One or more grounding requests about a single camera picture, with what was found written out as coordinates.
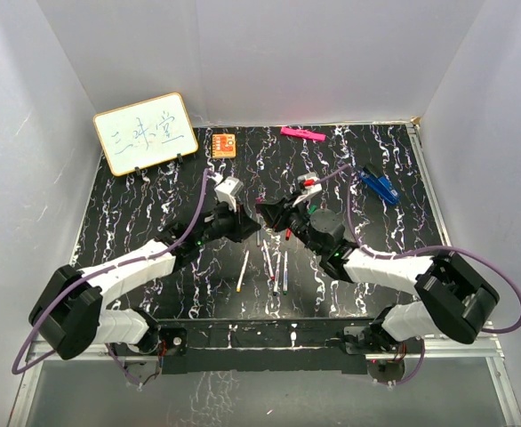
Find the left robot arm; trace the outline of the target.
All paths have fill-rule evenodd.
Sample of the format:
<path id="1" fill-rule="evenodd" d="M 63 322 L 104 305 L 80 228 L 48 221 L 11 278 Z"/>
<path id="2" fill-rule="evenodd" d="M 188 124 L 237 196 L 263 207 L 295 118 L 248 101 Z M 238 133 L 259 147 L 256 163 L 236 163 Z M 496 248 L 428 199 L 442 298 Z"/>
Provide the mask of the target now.
<path id="1" fill-rule="evenodd" d="M 204 245 L 224 238 L 241 243 L 260 228 L 242 205 L 232 210 L 219 202 L 200 213 L 195 224 L 171 222 L 144 246 L 100 266 L 78 270 L 64 265 L 41 293 L 29 324 L 64 360 L 93 344 L 123 343 L 141 355 L 151 354 L 160 342 L 160 324 L 142 309 L 112 310 L 109 305 L 190 265 Z"/>

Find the white pen yellow end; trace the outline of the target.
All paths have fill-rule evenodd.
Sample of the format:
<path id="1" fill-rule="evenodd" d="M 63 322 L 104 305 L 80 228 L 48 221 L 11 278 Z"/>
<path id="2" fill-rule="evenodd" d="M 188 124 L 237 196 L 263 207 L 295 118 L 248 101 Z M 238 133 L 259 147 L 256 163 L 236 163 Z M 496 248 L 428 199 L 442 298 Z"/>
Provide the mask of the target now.
<path id="1" fill-rule="evenodd" d="M 247 263 L 248 263 L 248 260 L 249 260 L 249 256 L 250 256 L 250 250 L 247 250 L 245 255 L 244 255 L 243 265 L 242 265 L 242 268 L 240 270 L 239 278 L 238 278 L 237 285 L 236 285 L 236 291 L 238 293 L 241 292 L 242 284 L 243 284 L 243 281 L 244 281 L 244 274 L 245 274 L 245 271 L 246 271 L 246 268 L 247 268 Z"/>

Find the white pen purple end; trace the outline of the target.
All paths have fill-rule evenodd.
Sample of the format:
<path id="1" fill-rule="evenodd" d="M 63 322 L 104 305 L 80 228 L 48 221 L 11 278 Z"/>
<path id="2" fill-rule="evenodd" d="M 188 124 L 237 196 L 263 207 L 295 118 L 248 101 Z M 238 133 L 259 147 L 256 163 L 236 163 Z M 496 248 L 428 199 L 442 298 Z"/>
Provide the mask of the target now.
<path id="1" fill-rule="evenodd" d="M 259 223 L 259 229 L 256 231 L 256 246 L 261 247 L 261 217 L 257 214 L 257 222 Z"/>

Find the white pen red end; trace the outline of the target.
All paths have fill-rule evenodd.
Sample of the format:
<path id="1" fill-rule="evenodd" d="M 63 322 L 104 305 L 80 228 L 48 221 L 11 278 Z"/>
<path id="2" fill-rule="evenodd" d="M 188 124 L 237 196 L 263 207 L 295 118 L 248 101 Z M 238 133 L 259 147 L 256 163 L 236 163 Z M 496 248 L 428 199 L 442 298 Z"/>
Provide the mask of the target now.
<path id="1" fill-rule="evenodd" d="M 265 239 L 262 239 L 262 249 L 264 251 L 264 255 L 265 255 L 265 258 L 266 258 L 266 263 L 267 263 L 268 271 L 269 271 L 269 277 L 270 277 L 271 280 L 274 280 L 275 279 L 275 273 L 274 273 L 274 269 L 273 269 L 273 266 L 272 266 L 270 253 L 269 253 L 269 247 L 268 247 L 268 244 L 267 244 Z"/>

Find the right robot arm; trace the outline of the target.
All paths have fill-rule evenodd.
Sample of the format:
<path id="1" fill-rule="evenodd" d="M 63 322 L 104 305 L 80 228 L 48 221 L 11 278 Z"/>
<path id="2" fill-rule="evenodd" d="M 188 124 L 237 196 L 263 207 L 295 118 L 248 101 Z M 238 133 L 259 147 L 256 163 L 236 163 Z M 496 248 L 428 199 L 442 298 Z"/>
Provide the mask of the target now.
<path id="1" fill-rule="evenodd" d="M 270 229 L 291 232 L 318 256 L 327 276 L 415 296 L 415 302 L 384 308 L 361 331 L 341 333 L 351 348 L 390 353 L 408 339 L 430 334 L 472 344 L 500 300 L 497 291 L 455 251 L 383 259 L 367 254 L 346 237 L 339 214 L 322 208 L 310 212 L 297 196 L 260 202 L 256 210 Z"/>

